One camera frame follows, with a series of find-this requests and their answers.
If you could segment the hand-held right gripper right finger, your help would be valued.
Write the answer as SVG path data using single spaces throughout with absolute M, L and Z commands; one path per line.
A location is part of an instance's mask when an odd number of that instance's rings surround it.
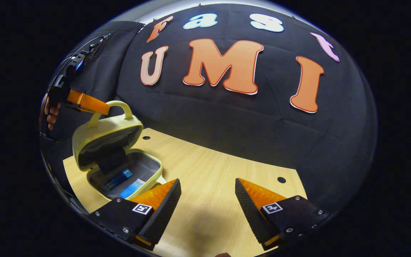
M 300 195 L 284 197 L 241 178 L 235 179 L 235 195 L 264 250 L 293 244 L 329 219 L 328 211 Z

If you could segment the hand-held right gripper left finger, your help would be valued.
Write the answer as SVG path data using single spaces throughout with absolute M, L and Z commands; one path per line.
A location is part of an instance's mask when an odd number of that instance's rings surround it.
M 130 200 L 117 197 L 88 217 L 123 241 L 152 251 L 159 243 L 181 197 L 177 178 Z

